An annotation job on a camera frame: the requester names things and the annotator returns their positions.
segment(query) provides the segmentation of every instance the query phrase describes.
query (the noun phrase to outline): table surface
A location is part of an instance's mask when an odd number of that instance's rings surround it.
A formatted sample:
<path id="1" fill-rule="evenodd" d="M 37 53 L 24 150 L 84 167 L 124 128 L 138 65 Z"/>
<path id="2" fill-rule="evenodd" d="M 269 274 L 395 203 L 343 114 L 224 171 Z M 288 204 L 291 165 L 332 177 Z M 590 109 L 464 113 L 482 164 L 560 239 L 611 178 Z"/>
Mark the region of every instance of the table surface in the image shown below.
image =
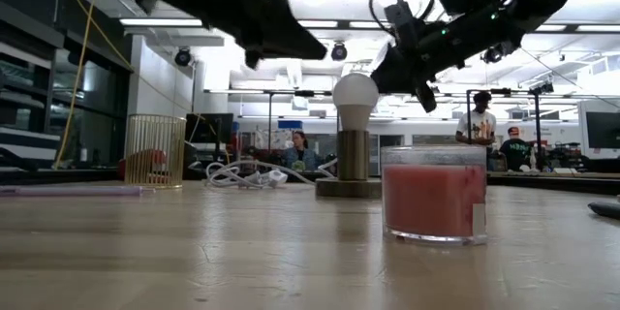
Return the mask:
<path id="1" fill-rule="evenodd" d="M 383 239 L 381 203 L 312 187 L 0 200 L 0 309 L 620 309 L 597 197 L 489 187 L 489 243 Z"/>

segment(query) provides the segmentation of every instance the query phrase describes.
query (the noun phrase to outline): birdcage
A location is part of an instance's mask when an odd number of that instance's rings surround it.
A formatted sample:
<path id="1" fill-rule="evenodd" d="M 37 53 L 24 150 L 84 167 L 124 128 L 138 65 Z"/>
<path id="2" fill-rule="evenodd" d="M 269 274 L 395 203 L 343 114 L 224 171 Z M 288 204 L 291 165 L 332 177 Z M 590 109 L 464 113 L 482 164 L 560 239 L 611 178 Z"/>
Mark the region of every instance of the birdcage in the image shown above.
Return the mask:
<path id="1" fill-rule="evenodd" d="M 155 188 L 180 188 L 186 120 L 180 117 L 129 116 L 125 183 Z"/>

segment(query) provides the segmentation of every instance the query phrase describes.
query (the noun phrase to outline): security camera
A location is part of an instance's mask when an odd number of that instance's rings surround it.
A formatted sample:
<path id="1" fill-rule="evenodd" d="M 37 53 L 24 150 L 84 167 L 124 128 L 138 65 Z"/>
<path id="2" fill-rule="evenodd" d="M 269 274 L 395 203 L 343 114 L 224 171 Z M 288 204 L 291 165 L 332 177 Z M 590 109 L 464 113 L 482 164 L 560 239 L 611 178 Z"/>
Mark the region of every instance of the security camera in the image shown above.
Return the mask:
<path id="1" fill-rule="evenodd" d="M 347 48 L 345 47 L 345 43 L 337 42 L 334 44 L 333 49 L 331 50 L 331 59 L 334 61 L 343 61 L 347 59 Z"/>
<path id="2" fill-rule="evenodd" d="M 187 67 L 192 63 L 192 52 L 188 47 L 182 47 L 174 57 L 174 63 L 179 67 Z"/>

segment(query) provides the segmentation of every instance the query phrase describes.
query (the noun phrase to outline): man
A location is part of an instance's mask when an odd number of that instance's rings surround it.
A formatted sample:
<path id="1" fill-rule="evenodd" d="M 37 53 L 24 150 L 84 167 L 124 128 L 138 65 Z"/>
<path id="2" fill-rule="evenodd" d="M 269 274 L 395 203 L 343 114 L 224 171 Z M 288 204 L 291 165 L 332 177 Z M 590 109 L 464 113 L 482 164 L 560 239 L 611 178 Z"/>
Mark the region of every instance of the man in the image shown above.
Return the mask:
<path id="1" fill-rule="evenodd" d="M 467 114 L 464 114 L 456 127 L 456 141 L 487 146 L 490 153 L 491 145 L 495 142 L 495 126 L 497 124 L 495 115 L 487 111 L 491 99 L 491 94 L 488 92 L 480 92 L 474 96 L 476 108 L 471 112 L 472 138 L 468 138 Z"/>
<path id="2" fill-rule="evenodd" d="M 509 170 L 521 171 L 521 166 L 529 166 L 525 162 L 530 155 L 530 145 L 519 137 L 519 129 L 517 127 L 510 127 L 508 135 L 510 139 L 504 141 L 500 152 L 506 156 Z"/>

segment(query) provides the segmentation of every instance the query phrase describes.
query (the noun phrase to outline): dark hair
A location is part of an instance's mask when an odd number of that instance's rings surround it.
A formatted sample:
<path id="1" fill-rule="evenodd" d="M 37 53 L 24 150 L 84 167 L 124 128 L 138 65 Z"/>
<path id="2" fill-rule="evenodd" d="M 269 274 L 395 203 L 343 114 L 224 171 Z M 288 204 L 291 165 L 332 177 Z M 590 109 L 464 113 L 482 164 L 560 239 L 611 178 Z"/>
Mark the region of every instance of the dark hair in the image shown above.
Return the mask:
<path id="1" fill-rule="evenodd" d="M 493 99 L 491 94 L 485 91 L 479 92 L 474 96 L 474 103 L 490 102 Z"/>
<path id="2" fill-rule="evenodd" d="M 294 131 L 293 135 L 299 135 L 303 139 L 303 147 L 308 148 L 308 139 L 306 139 L 306 134 L 303 131 Z"/>

